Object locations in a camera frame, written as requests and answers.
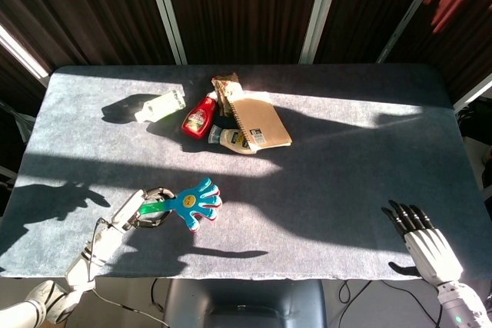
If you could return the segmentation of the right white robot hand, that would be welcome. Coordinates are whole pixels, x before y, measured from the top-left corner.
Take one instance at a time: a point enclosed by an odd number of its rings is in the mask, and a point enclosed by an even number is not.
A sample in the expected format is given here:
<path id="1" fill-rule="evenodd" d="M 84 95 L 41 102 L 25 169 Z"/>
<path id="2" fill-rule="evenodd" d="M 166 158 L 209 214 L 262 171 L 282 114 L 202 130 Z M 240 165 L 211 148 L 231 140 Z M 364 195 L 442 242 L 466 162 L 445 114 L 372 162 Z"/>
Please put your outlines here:
<path id="1" fill-rule="evenodd" d="M 412 204 L 395 200 L 388 203 L 389 206 L 381 210 L 393 224 L 414 261 L 412 267 L 392 263 L 391 268 L 401 275 L 420 277 L 435 287 L 458 281 L 464 269 L 446 237 L 427 214 Z"/>

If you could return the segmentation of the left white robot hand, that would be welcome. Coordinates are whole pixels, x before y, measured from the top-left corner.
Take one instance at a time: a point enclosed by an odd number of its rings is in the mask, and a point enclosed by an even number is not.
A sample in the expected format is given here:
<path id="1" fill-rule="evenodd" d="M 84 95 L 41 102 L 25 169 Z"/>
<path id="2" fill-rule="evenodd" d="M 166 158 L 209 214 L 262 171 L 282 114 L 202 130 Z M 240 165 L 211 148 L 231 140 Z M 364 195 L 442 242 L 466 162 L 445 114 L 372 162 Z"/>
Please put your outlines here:
<path id="1" fill-rule="evenodd" d="M 138 190 L 133 193 L 124 204 L 114 213 L 111 225 L 124 233 L 131 228 L 156 228 L 162 225 L 165 218 L 171 213 L 162 210 L 166 200 L 175 199 L 175 195 L 163 187 L 155 187 L 147 190 Z M 157 210 L 145 213 L 141 207 L 156 202 Z"/>

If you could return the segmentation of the blue hand clapper toy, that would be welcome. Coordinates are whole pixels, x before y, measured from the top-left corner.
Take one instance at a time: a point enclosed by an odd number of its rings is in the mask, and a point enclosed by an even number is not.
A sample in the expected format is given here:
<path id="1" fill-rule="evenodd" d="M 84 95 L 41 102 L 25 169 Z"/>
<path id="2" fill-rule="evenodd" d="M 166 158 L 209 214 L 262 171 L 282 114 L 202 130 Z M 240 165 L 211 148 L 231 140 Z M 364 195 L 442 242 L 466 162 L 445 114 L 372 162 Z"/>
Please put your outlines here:
<path id="1" fill-rule="evenodd" d="M 191 232 L 196 232 L 200 227 L 197 217 L 215 220 L 217 209 L 222 205 L 220 189 L 209 177 L 179 194 L 156 187 L 145 191 L 143 198 L 144 202 L 138 209 L 141 216 L 157 213 L 164 216 L 175 212 Z"/>

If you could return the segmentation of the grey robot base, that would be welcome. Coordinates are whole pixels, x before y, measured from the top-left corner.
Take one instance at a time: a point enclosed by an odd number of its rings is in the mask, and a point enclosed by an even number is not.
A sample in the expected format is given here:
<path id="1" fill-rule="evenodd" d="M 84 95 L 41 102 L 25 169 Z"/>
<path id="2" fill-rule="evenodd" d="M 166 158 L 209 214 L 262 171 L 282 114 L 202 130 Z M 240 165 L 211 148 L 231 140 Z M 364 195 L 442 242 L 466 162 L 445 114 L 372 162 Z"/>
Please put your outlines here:
<path id="1" fill-rule="evenodd" d="M 328 328 L 320 280 L 172 280 L 171 328 Z"/>

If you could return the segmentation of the clear plastic water bottle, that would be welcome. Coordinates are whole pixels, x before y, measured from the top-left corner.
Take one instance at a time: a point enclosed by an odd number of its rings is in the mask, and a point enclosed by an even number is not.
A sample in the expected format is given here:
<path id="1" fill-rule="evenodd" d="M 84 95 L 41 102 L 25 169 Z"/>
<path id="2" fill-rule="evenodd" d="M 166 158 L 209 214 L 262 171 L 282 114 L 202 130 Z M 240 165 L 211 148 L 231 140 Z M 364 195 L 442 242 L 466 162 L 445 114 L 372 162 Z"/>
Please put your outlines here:
<path id="1" fill-rule="evenodd" d="M 184 95 L 180 91 L 171 90 L 146 101 L 142 109 L 135 113 L 135 119 L 139 123 L 145 121 L 155 123 L 183 108 L 185 108 Z"/>

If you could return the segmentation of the red ketchup bottle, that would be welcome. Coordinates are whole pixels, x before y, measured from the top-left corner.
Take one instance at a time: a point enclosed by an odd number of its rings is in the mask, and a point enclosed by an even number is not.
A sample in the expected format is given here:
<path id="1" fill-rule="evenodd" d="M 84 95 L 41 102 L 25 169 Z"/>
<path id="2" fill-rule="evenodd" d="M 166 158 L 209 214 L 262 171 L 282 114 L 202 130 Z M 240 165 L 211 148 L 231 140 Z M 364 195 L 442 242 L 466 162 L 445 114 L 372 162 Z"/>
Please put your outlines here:
<path id="1" fill-rule="evenodd" d="M 204 138 L 211 128 L 217 100 L 218 96 L 215 91 L 208 93 L 184 119 L 181 131 L 194 139 Z"/>

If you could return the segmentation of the cream mayonnaise bottle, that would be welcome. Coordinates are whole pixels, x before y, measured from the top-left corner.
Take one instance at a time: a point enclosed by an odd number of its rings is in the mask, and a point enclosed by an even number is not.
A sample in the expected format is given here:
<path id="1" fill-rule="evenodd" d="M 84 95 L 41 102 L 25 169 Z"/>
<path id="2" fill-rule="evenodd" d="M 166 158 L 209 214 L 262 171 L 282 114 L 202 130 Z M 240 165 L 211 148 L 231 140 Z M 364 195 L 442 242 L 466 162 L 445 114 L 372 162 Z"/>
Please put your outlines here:
<path id="1" fill-rule="evenodd" d="M 209 144 L 220 144 L 238 154 L 255 154 L 239 129 L 220 128 L 213 124 L 208 134 Z"/>

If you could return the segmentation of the grey table cloth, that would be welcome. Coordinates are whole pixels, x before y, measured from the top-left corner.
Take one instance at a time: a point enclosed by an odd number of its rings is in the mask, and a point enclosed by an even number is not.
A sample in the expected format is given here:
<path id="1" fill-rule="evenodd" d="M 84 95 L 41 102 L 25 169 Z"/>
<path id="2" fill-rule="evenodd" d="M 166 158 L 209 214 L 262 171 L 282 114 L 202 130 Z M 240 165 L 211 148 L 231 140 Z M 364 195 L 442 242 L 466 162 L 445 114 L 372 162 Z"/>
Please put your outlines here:
<path id="1" fill-rule="evenodd" d="M 215 75 L 266 91 L 288 147 L 236 154 L 133 116 L 172 89 L 193 108 Z M 412 264 L 381 208 L 421 207 L 468 278 L 492 279 L 492 220 L 439 73 L 426 65 L 68 66 L 52 76 L 0 222 L 0 276 L 61 277 L 135 191 L 211 178 L 217 219 L 131 230 L 115 277 L 393 279 Z"/>

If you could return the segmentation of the brown snack bag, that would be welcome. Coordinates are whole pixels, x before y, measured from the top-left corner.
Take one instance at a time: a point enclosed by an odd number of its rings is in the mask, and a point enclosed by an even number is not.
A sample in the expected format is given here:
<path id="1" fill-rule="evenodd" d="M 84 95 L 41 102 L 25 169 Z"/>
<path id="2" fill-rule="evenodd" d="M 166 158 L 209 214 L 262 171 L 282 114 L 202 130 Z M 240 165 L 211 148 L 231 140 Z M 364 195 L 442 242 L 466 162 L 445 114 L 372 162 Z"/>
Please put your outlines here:
<path id="1" fill-rule="evenodd" d="M 211 79 L 211 83 L 218 96 L 220 116 L 231 117 L 232 109 L 228 98 L 235 94 L 242 94 L 243 89 L 235 72 L 229 75 L 218 75 Z"/>

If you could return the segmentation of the brown spiral notebook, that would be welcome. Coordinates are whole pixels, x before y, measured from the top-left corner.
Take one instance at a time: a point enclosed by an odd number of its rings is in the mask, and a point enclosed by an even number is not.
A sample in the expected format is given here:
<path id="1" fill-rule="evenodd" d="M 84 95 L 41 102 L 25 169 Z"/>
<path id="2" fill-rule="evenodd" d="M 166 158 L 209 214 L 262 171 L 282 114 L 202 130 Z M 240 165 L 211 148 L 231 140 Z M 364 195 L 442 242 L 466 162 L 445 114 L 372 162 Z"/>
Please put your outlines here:
<path id="1" fill-rule="evenodd" d="M 227 97 L 227 101 L 253 152 L 291 145 L 291 136 L 266 91 L 233 94 Z"/>

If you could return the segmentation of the dark brown curtain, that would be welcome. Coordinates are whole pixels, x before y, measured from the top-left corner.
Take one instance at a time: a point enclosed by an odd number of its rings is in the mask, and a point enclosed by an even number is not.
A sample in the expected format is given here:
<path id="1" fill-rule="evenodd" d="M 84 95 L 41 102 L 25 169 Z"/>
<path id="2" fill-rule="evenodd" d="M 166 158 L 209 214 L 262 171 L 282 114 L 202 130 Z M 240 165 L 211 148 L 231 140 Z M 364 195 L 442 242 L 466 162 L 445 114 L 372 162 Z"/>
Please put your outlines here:
<path id="1" fill-rule="evenodd" d="M 413 0 L 323 0 L 312 63 L 374 63 Z M 314 0 L 172 0 L 188 64 L 298 63 Z M 48 72 L 176 65 L 155 0 L 0 0 Z M 452 102 L 492 81 L 492 0 L 423 0 L 385 62 L 424 63 Z"/>

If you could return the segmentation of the white frame post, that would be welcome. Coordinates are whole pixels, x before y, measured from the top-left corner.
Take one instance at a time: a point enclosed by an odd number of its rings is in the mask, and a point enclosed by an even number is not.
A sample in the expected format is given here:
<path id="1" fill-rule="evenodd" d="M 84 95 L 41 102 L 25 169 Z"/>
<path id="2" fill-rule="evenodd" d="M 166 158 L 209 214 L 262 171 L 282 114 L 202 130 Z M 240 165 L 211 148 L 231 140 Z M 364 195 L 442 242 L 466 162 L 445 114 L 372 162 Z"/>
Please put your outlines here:
<path id="1" fill-rule="evenodd" d="M 484 84 L 483 86 L 476 86 L 454 104 L 454 113 L 457 114 L 459 111 L 468 106 L 472 101 L 488 93 L 489 91 L 492 91 L 492 81 Z"/>
<path id="2" fill-rule="evenodd" d="M 181 38 L 172 0 L 155 0 L 155 2 L 175 63 L 177 65 L 186 65 L 188 59 L 185 54 L 185 47 Z"/>
<path id="3" fill-rule="evenodd" d="M 34 57 L 14 39 L 11 33 L 0 24 L 0 45 L 39 81 L 46 80 L 49 73 Z"/>
<path id="4" fill-rule="evenodd" d="M 409 5 L 407 11 L 404 13 L 402 19 L 397 24 L 397 27 L 394 29 L 393 33 L 389 37 L 386 45 L 383 47 L 381 53 L 377 57 L 376 63 L 381 64 L 387 60 L 387 57 L 394 49 L 394 46 L 397 44 L 398 40 L 404 33 L 405 29 L 409 25 L 411 19 L 414 17 L 416 11 L 421 6 L 423 0 L 413 0 Z"/>
<path id="5" fill-rule="evenodd" d="M 314 42 L 315 29 L 319 14 L 321 12 L 322 2 L 323 0 L 314 0 L 313 2 L 307 30 L 304 36 L 303 46 L 298 61 L 300 65 L 311 64 L 314 60 L 314 51 L 311 51 L 311 48 Z"/>

